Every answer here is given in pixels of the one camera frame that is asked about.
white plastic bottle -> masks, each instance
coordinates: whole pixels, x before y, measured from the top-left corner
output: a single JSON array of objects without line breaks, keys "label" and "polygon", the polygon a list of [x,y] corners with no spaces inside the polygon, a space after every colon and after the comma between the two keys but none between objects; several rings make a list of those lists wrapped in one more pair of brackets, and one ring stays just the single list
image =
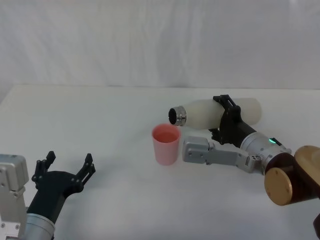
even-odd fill
[{"label": "white plastic bottle", "polygon": [[[255,98],[235,98],[234,103],[241,107],[242,120],[248,125],[259,122],[262,114],[260,103]],[[176,126],[193,129],[219,128],[224,108],[213,99],[192,101],[169,110],[169,121]]]}]

wall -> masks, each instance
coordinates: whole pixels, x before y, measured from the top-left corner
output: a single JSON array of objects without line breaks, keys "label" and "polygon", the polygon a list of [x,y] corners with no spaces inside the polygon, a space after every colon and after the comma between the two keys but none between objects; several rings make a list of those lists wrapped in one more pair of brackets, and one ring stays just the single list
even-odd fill
[{"label": "wall", "polygon": [[320,88],[318,0],[2,0],[15,83]]}]

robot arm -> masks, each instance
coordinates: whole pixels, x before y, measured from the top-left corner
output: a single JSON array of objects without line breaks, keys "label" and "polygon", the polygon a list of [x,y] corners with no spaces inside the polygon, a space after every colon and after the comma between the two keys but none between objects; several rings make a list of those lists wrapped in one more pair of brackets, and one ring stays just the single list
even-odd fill
[{"label": "robot arm", "polygon": [[[185,162],[231,165],[247,173],[259,172],[265,176],[267,195],[280,206],[320,197],[319,147],[303,146],[293,156],[291,150],[278,140],[257,132],[245,123],[240,106],[229,95],[215,96],[213,101],[219,103],[224,112],[219,127],[209,129],[212,139],[221,145],[233,144],[246,154],[217,150],[215,144],[206,138],[188,136],[183,143],[182,158]],[[313,225],[320,239],[320,214]]]},{"label": "robot arm", "polygon": [[0,240],[53,240],[55,223],[67,199],[80,193],[96,169],[90,153],[77,174],[48,171],[56,156],[38,160],[32,181],[38,190],[26,211],[23,192],[28,182],[26,159],[0,155]]}]

green led light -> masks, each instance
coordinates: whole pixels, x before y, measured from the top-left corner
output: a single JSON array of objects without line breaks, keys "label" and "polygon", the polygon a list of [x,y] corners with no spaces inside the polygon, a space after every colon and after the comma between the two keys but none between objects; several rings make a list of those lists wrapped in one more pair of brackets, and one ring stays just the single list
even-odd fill
[{"label": "green led light", "polygon": [[276,142],[273,141],[272,139],[269,139],[269,142],[270,142],[270,143],[273,143],[273,144],[276,144]]}]

gold cylindrical joint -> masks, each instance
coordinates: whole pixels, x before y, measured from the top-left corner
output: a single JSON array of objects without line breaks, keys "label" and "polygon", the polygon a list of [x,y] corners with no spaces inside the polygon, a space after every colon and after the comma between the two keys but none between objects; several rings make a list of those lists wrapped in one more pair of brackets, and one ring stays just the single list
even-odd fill
[{"label": "gold cylindrical joint", "polygon": [[271,168],[265,175],[264,188],[269,198],[280,206],[317,197],[299,177],[293,166]]}]

